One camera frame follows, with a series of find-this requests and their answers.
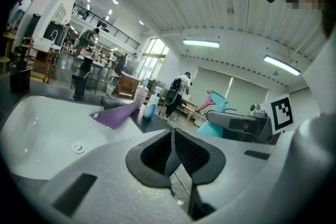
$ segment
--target green shirt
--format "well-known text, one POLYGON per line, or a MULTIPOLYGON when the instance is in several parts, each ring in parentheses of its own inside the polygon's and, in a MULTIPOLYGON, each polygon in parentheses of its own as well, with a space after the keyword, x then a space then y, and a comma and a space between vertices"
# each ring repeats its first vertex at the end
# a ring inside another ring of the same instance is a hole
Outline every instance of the green shirt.
POLYGON ((93 38, 93 32, 91 30, 87 30, 79 38, 79 45, 87 48, 89 45, 89 42, 85 39, 85 37, 91 40, 91 38, 93 38))

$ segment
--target fluorescent light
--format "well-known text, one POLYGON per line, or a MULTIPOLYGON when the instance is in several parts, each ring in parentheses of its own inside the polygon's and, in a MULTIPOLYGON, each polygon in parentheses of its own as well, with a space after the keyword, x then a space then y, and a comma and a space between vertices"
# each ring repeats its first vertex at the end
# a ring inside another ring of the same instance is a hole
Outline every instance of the fluorescent light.
POLYGON ((218 42, 210 42, 210 41, 199 41, 199 40, 184 40, 183 43, 190 46, 204 46, 204 47, 212 47, 219 48, 218 42))
POLYGON ((280 67, 282 69, 285 69, 286 71, 294 74, 295 76, 298 76, 298 75, 301 74, 301 72, 298 69, 296 69, 296 68, 294 68, 294 67, 292 67, 292 66, 290 66, 290 65, 286 64, 285 62, 282 62, 278 59, 272 58, 270 56, 265 56, 264 61, 266 61, 268 63, 271 63, 272 65, 275 65, 277 67, 280 67))

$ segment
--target window shade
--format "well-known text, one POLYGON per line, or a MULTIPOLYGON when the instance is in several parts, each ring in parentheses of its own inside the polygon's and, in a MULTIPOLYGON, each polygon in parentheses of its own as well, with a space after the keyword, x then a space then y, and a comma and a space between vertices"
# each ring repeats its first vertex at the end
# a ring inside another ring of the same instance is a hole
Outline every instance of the window shade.
MULTIPOLYGON (((231 76, 212 71, 205 68, 199 68, 193 85, 190 88, 191 101, 198 106, 202 105, 208 97, 207 89, 211 89, 221 96, 227 92, 231 76)), ((214 110, 215 106, 208 106, 208 109, 214 110)))
POLYGON ((264 103, 267 95, 267 89, 260 87, 254 83, 233 78, 227 101, 228 108, 237 111, 227 111, 232 114, 247 115, 252 104, 264 103))

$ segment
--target balcony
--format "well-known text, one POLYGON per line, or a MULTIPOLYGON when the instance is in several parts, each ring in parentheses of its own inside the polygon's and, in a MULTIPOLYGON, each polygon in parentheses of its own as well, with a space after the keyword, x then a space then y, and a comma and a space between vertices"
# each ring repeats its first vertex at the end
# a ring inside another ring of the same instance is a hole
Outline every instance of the balcony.
MULTIPOLYGON (((77 4, 74 4, 73 9, 72 9, 72 15, 77 16, 79 19, 82 19, 83 16, 86 15, 86 11, 87 10, 85 8, 77 4)), ((133 38, 129 37, 122 31, 120 31, 119 29, 115 28, 113 25, 108 23, 103 18, 100 18, 96 14, 90 13, 90 15, 86 18, 85 21, 87 23, 92 24, 94 27, 97 27, 98 22, 102 22, 103 24, 105 24, 102 31, 104 31, 108 36, 111 36, 112 38, 117 39, 118 41, 130 46, 131 48, 135 50, 138 48, 138 45, 139 45, 138 42, 136 42, 133 38)))

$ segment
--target railing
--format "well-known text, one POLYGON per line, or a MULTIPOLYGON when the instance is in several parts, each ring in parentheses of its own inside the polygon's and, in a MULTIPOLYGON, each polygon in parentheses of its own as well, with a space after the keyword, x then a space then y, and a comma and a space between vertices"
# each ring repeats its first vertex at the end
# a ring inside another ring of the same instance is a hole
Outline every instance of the railing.
POLYGON ((74 4, 73 9, 72 9, 72 14, 76 15, 78 18, 81 16, 83 20, 93 23, 94 25, 97 25, 97 26, 98 26, 99 21, 103 22, 105 26, 103 26, 102 30, 105 31, 107 34, 110 34, 112 37, 115 37, 121 42, 124 42, 125 44, 129 45, 133 49, 138 48, 139 43, 136 42, 133 38, 129 37, 122 31, 120 31, 119 29, 115 28, 108 21, 100 18, 96 14, 90 12, 89 16, 87 16, 86 12, 87 12, 87 9, 77 4, 74 4))

